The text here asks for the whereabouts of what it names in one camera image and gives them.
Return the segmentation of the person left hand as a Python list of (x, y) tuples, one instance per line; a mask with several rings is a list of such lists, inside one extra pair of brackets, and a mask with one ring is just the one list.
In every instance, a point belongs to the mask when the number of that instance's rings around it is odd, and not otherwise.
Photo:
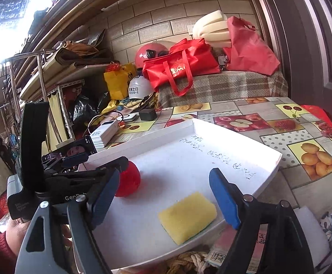
[[(22, 220), (9, 220), (8, 227), (6, 229), (6, 242), (10, 250), (18, 256), (25, 234), (29, 227), (30, 222), (23, 222)], [(73, 243), (71, 241), (71, 231), (67, 225), (61, 226), (61, 233), (63, 236), (64, 245), (67, 248), (71, 248)]]

